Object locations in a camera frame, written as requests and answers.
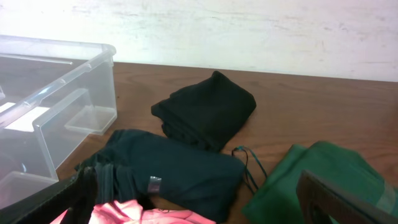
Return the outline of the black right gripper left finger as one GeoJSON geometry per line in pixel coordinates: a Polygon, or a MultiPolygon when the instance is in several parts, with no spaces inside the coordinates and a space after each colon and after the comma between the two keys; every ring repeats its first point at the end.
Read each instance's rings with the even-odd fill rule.
{"type": "Polygon", "coordinates": [[[80,169],[30,197],[1,209],[1,224],[51,223],[61,214],[61,223],[88,223],[98,193],[96,171],[80,169]]]}

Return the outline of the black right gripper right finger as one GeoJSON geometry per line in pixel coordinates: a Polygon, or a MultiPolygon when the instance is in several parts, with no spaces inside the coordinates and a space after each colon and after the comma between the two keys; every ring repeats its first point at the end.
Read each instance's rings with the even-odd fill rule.
{"type": "Polygon", "coordinates": [[[397,218],[303,170],[296,187],[303,219],[309,224],[397,224],[397,218]]]}

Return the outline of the pink garment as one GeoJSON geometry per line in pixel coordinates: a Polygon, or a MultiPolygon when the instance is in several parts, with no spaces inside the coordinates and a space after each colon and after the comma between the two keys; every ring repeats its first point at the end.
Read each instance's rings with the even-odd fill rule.
{"type": "Polygon", "coordinates": [[[144,210],[137,200],[95,205],[89,224],[215,224],[190,210],[144,210]]]}

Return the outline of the green garment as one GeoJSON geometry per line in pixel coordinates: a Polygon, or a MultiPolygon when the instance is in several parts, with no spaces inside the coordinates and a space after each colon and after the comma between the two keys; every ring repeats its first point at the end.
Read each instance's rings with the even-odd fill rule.
{"type": "Polygon", "coordinates": [[[251,223],[303,223],[296,194],[303,170],[397,216],[397,189],[357,152],[325,141],[310,147],[294,144],[276,165],[242,213],[251,223]]]}

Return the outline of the dark teal garment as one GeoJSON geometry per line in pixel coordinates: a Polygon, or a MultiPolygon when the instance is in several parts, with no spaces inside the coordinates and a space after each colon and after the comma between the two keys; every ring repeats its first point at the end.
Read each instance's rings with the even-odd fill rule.
{"type": "Polygon", "coordinates": [[[98,204],[136,199],[151,208],[150,197],[158,195],[217,223],[228,219],[241,184],[258,188],[247,164],[233,155],[138,129],[116,130],[81,166],[95,168],[98,204]]]}

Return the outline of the black garment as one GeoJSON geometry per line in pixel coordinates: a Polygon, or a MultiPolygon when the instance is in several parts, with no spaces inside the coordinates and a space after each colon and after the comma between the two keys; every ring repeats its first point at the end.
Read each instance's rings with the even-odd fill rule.
{"type": "Polygon", "coordinates": [[[256,109],[253,95],[219,71],[151,107],[164,134],[197,149],[220,152],[256,109]]]}

